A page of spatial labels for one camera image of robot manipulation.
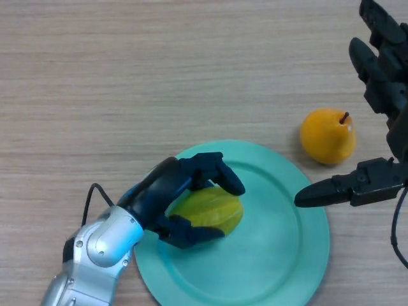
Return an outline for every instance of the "pear stem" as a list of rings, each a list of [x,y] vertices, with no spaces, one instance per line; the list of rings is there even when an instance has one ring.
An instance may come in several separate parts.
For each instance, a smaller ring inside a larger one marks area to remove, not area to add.
[[[344,121],[346,121],[346,119],[347,119],[348,116],[350,116],[350,114],[349,114],[348,112],[346,112],[346,113],[344,114],[343,118],[340,119],[340,121],[339,121],[340,124],[343,124]]]

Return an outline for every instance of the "yellow pear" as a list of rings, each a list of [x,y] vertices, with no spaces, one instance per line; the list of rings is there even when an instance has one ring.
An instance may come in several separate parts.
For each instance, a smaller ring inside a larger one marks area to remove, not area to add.
[[[170,215],[180,215],[193,226],[218,228],[224,235],[228,235],[241,221],[244,207],[238,196],[220,187],[209,187],[191,193],[177,204]]]
[[[354,152],[356,131],[349,113],[336,108],[320,108],[303,121],[300,140],[311,158],[333,165],[346,160]]]

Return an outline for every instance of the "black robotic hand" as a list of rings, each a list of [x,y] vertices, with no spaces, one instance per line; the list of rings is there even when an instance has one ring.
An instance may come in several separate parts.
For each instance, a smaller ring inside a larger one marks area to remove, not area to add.
[[[354,207],[396,198],[405,187],[394,212],[391,244],[395,254],[408,268],[397,242],[397,221],[408,193],[408,25],[398,25],[373,0],[362,0],[360,16],[371,30],[370,43],[378,57],[360,39],[353,38],[349,55],[358,78],[366,85],[364,98],[375,113],[388,118],[387,142],[392,157],[358,163],[348,175],[334,175],[302,189],[295,197],[297,207],[322,207],[350,202]]]
[[[222,160],[222,153],[196,154],[192,158],[169,157],[158,164],[139,184],[118,202],[146,230],[159,239],[185,249],[224,236],[217,228],[193,227],[181,216],[167,217],[167,208],[186,189],[195,191],[218,184],[228,193],[240,196],[245,187],[237,175]]]

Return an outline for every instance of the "wire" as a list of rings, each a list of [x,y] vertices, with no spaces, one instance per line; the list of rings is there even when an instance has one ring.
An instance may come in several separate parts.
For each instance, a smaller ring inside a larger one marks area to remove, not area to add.
[[[400,252],[400,249],[398,248],[397,234],[396,234],[398,215],[400,214],[401,206],[402,206],[402,203],[404,202],[404,199],[407,193],[408,193],[408,187],[406,187],[404,191],[402,192],[401,197],[397,203],[397,206],[395,207],[393,224],[391,227],[391,245],[393,246],[394,252],[399,258],[399,260],[408,269],[408,261],[404,258],[404,256]]]
[[[102,198],[108,203],[109,207],[114,206],[115,204],[113,204],[112,200],[108,197],[108,195],[105,193],[105,191],[103,190],[102,186],[100,186],[97,183],[93,183],[91,185],[91,188],[89,188],[88,191],[88,196],[87,196],[87,200],[85,202],[85,207],[84,207],[84,214],[82,216],[82,224],[81,227],[85,225],[85,223],[87,222],[87,216],[88,216],[88,209],[89,209],[89,203],[91,202],[91,197],[92,197],[92,193],[94,191],[94,189],[97,189],[101,195]]]

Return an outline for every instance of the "robotic hand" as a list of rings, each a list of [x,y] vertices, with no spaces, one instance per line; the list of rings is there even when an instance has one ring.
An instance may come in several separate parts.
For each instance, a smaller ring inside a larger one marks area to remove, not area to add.
[[[195,228],[187,219],[165,215],[169,205],[186,189],[213,186],[210,181],[232,195],[245,193],[244,185],[224,163],[220,152],[165,159],[116,205],[94,184],[110,208],[85,225],[91,188],[82,227],[66,241],[62,271],[50,283],[41,306],[111,306],[117,281],[145,230],[181,249],[221,238],[224,234],[219,229]]]
[[[387,142],[394,163],[377,158],[361,162],[348,175],[312,184],[295,197],[297,207],[321,207],[348,202],[352,206],[396,198],[399,190],[408,186],[408,25],[398,25],[373,0],[362,0],[360,16],[371,30],[370,43],[379,51],[375,56],[358,38],[349,46],[351,62],[358,77],[366,85],[364,97],[375,113],[387,116]],[[391,244],[401,262],[408,262],[397,247],[396,225],[405,189],[395,210],[391,230]]]

